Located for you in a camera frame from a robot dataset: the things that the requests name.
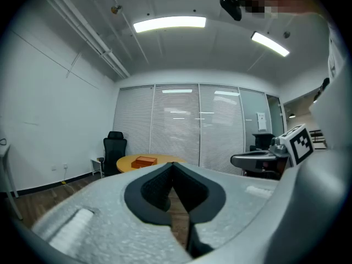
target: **wooden floor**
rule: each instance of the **wooden floor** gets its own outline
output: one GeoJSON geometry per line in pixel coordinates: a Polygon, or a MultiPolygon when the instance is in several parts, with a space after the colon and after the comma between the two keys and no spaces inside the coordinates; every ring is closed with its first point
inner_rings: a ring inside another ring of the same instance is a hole
{"type": "MultiPolygon", "coordinates": [[[[68,185],[71,188],[62,185],[49,190],[23,195],[18,199],[15,199],[16,205],[23,216],[24,225],[31,228],[32,225],[48,210],[71,196],[73,190],[76,193],[97,179],[100,179],[100,175],[90,175],[86,178],[69,183],[68,185]]],[[[185,247],[188,235],[189,217],[174,189],[171,190],[169,198],[171,201],[171,207],[168,212],[172,217],[171,230],[177,241],[185,247]]],[[[12,216],[15,217],[10,206],[9,210],[11,211],[12,216]]]]}

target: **white wall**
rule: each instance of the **white wall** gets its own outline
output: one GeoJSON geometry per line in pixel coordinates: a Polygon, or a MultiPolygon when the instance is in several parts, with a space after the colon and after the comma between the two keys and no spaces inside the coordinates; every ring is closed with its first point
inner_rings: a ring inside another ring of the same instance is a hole
{"type": "Polygon", "coordinates": [[[239,86],[263,91],[273,96],[279,95],[278,87],[256,76],[225,70],[172,69],[137,73],[117,82],[119,88],[161,83],[212,83],[225,86],[239,86]]]}
{"type": "Polygon", "coordinates": [[[281,102],[290,102],[319,88],[326,77],[329,77],[327,60],[295,77],[289,78],[279,87],[281,102]]]}
{"type": "Polygon", "coordinates": [[[295,118],[288,118],[287,129],[290,130],[300,124],[306,124],[308,131],[320,129],[318,124],[314,121],[314,118],[311,113],[304,114],[295,118]]]}
{"type": "Polygon", "coordinates": [[[17,190],[91,171],[112,129],[114,72],[44,0],[31,0],[2,38],[0,133],[17,190]],[[80,50],[82,57],[67,75],[80,50]]]}

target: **baseboard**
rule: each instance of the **baseboard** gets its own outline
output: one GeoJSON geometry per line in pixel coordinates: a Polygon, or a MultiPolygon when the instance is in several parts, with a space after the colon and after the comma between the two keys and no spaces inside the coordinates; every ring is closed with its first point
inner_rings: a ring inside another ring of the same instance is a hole
{"type": "MultiPolygon", "coordinates": [[[[66,183],[71,183],[73,181],[77,181],[79,179],[88,177],[90,175],[92,175],[92,173],[88,172],[86,174],[79,175],[77,177],[73,177],[73,178],[67,179],[66,183]]],[[[62,185],[61,182],[55,182],[55,183],[52,183],[52,184],[47,184],[47,185],[44,185],[44,186],[39,186],[39,187],[31,188],[31,189],[19,190],[19,191],[17,191],[17,193],[18,193],[19,196],[23,196],[23,195],[27,195],[27,194],[33,194],[33,193],[36,193],[38,191],[45,191],[45,190],[48,190],[48,189],[51,189],[51,188],[55,188],[55,187],[58,187],[58,186],[61,186],[61,185],[62,185]]],[[[0,192],[0,197],[7,197],[6,192],[0,192]]]]}

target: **orange box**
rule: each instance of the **orange box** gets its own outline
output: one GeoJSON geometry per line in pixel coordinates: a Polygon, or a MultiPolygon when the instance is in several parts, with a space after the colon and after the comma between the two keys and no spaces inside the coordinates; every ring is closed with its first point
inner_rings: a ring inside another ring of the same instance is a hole
{"type": "Polygon", "coordinates": [[[150,165],[156,165],[157,163],[158,163],[157,158],[140,156],[140,157],[137,157],[136,160],[131,163],[131,167],[142,168],[150,165]]]}

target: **round table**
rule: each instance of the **round table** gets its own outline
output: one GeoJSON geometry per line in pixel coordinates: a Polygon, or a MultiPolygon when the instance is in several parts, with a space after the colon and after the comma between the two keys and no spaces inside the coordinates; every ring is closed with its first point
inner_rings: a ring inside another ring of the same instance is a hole
{"type": "Polygon", "coordinates": [[[177,157],[177,156],[157,155],[157,154],[152,154],[152,153],[149,153],[149,154],[142,153],[140,155],[124,156],[124,157],[120,158],[116,162],[117,169],[120,172],[122,172],[122,173],[138,169],[138,168],[133,168],[131,166],[131,163],[133,161],[135,161],[136,158],[139,157],[139,156],[157,158],[158,159],[157,164],[167,163],[167,162],[186,162],[184,159],[182,159],[180,157],[177,157]]]}

